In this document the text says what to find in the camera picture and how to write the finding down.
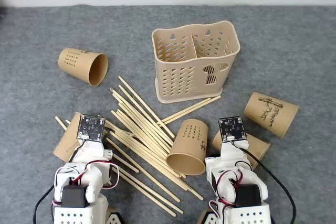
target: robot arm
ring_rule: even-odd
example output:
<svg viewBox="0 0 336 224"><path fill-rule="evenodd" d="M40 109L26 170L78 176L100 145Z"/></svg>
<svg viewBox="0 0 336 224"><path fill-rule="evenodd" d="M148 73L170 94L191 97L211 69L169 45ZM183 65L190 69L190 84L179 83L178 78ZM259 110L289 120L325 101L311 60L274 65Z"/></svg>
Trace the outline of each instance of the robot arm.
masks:
<svg viewBox="0 0 336 224"><path fill-rule="evenodd" d="M105 224L108 201L100 193L110 183L111 150L102 144L104 119L81 115L78 141L81 146L71 162L55 174L54 223Z"/></svg>
<svg viewBox="0 0 336 224"><path fill-rule="evenodd" d="M252 171L246 154L238 148L248 149L247 140L235 141L233 145L234 139L228 134L220 157L205 159L207 180L216 195L209 206L220 224L269 224L269 206L264 202L268 198L267 186Z"/></svg>

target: tipped-over paper cup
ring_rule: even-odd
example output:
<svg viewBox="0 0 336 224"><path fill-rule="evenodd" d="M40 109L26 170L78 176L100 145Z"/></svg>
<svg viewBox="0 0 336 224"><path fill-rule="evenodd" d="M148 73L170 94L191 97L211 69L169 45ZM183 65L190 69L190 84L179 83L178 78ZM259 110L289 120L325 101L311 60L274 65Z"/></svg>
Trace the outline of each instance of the tipped-over paper cup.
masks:
<svg viewBox="0 0 336 224"><path fill-rule="evenodd" d="M282 138L296 115L299 106L254 92L244 115Z"/></svg>
<svg viewBox="0 0 336 224"><path fill-rule="evenodd" d="M202 121L196 119L183 121L166 158L169 167L187 175L204 173L207 136L208 126Z"/></svg>
<svg viewBox="0 0 336 224"><path fill-rule="evenodd" d="M261 160L264 155L266 154L268 148L270 147L269 143L266 143L255 136L252 136L246 133L247 142L248 142L248 151L251 152L258 160ZM212 140L212 145L220 152L222 148L222 136L221 132L218 131L215 135L214 139ZM258 163L247 155L247 159L250 161L252 168L256 168Z"/></svg>
<svg viewBox="0 0 336 224"><path fill-rule="evenodd" d="M104 54L65 48L58 57L58 66L72 76L97 86L105 78L108 59Z"/></svg>
<svg viewBox="0 0 336 224"><path fill-rule="evenodd" d="M73 155L75 149L79 146L79 142L77 140L79 121L80 113L76 112L53 152L55 156L59 157L64 162L69 162L69 159Z"/></svg>

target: gray carpet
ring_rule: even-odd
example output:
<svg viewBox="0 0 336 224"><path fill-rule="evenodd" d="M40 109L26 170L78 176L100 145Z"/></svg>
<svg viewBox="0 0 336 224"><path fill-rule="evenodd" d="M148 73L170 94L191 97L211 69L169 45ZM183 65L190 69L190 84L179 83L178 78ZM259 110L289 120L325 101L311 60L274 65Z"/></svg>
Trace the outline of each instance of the gray carpet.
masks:
<svg viewBox="0 0 336 224"><path fill-rule="evenodd" d="M154 111L164 118L196 101L161 104L155 95L151 32L159 27L230 20L242 49L224 85L222 98L187 118L209 125L217 118L242 114L254 91L300 105L283 139L245 120L247 131L272 143L263 159L287 185L298 208L296 223L334 223L335 155L335 7L143 6L9 8L0 15L0 223L31 223L36 201L52 184L62 162L52 155L63 130L54 116L70 119L75 111L110 114L117 103L109 87L122 75ZM109 71L90 87L57 66L65 47L104 52ZM183 120L170 125L177 132ZM157 174L181 198L185 214L171 217L124 181L106 193L126 223L195 223L214 198L205 175L186 181L200 201ZM269 189L267 202L276 223L289 223L291 207L281 188L259 167ZM137 175L169 197L142 174ZM51 196L38 209L38 223L51 223Z"/></svg>

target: circuit board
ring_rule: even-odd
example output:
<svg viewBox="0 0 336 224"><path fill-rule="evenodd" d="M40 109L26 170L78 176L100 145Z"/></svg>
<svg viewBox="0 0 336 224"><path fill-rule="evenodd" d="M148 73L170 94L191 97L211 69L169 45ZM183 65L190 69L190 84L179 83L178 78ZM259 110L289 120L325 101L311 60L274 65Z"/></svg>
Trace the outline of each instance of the circuit board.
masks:
<svg viewBox="0 0 336 224"><path fill-rule="evenodd" d="M80 115L77 139L102 142L105 118L93 115Z"/></svg>
<svg viewBox="0 0 336 224"><path fill-rule="evenodd" d="M243 119L239 116L218 119L222 142L246 140Z"/></svg>

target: plastic basket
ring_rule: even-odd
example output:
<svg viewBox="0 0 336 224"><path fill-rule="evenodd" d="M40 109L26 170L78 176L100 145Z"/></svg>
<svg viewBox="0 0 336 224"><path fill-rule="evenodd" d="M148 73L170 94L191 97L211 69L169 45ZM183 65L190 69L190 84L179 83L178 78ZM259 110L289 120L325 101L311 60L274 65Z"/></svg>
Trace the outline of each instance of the plastic basket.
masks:
<svg viewBox="0 0 336 224"><path fill-rule="evenodd" d="M240 50L232 23L186 25L152 33L156 95L171 103L214 97Z"/></svg>

